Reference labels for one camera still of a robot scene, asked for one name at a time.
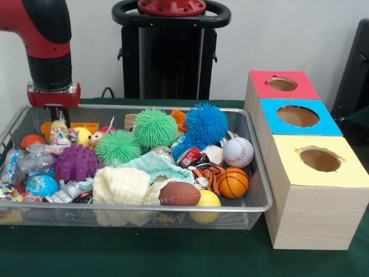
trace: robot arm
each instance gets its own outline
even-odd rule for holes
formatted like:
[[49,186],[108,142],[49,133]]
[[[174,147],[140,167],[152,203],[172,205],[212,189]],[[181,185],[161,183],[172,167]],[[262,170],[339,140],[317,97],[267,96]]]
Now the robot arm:
[[35,107],[76,107],[80,86],[71,80],[71,30],[65,0],[0,0],[0,31],[17,33],[25,46]]

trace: wooden box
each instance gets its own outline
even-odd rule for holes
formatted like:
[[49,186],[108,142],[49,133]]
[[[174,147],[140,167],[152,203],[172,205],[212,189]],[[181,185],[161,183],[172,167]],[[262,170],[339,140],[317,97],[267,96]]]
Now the wooden box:
[[303,71],[259,71],[248,75],[244,109],[255,124],[259,99],[319,99],[314,86]]
[[273,135],[266,169],[274,248],[348,249],[369,201],[369,176],[346,139]]
[[254,127],[264,162],[272,134],[342,136],[320,100],[260,99]]

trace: wire mesh basket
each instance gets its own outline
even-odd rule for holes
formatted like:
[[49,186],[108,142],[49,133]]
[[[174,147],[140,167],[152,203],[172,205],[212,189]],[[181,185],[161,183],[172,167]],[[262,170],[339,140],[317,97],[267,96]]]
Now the wire mesh basket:
[[[114,116],[114,126],[124,129],[124,118],[128,114],[137,114],[145,106],[102,106],[80,105],[69,110],[71,122],[110,124]],[[187,113],[190,108],[157,107],[170,114],[173,109]],[[261,213],[272,206],[272,194],[268,177],[250,116],[243,110],[221,108],[229,122],[229,130],[251,141],[255,154],[246,168],[250,177],[250,186],[241,199],[221,197],[222,207],[180,207],[180,206],[145,206],[145,205],[109,205],[109,204],[58,204],[58,203],[23,203],[1,202],[0,211],[7,211],[6,220],[0,218],[0,224],[18,224],[34,226],[125,226],[137,227],[135,216],[149,216],[148,223],[141,227],[171,227],[186,229],[239,229],[249,230],[255,225]],[[6,129],[0,134],[2,144],[1,158],[9,150],[9,143],[19,147],[21,140],[29,134],[41,135],[40,127],[50,122],[47,110],[25,106],[20,108],[11,119]],[[191,212],[203,212],[204,215],[218,213],[217,219],[209,224],[199,224],[191,219]],[[101,214],[108,215],[110,224],[99,221]]]

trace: orange ball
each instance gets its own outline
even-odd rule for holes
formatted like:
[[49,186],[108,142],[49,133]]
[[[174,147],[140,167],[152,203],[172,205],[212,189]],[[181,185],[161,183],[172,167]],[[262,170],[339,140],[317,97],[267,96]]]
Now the orange ball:
[[22,139],[21,148],[26,149],[27,147],[35,143],[46,144],[46,141],[44,140],[44,138],[36,134],[30,134]]
[[247,174],[242,169],[230,167],[219,175],[221,194],[227,198],[241,198],[248,190]]

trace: white wall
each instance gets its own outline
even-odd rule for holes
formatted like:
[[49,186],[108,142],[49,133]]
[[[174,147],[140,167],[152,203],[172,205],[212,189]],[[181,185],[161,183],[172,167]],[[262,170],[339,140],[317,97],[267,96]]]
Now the white wall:
[[[123,96],[122,65],[116,60],[121,27],[111,19],[116,2],[67,0],[73,79],[81,83],[82,97],[98,97],[105,86]],[[332,107],[357,24],[368,16],[368,0],[220,2],[232,10],[232,22],[218,30],[212,99],[243,100],[250,69],[305,70],[322,100]],[[27,103],[30,79],[20,38],[1,32],[0,129],[11,113]]]

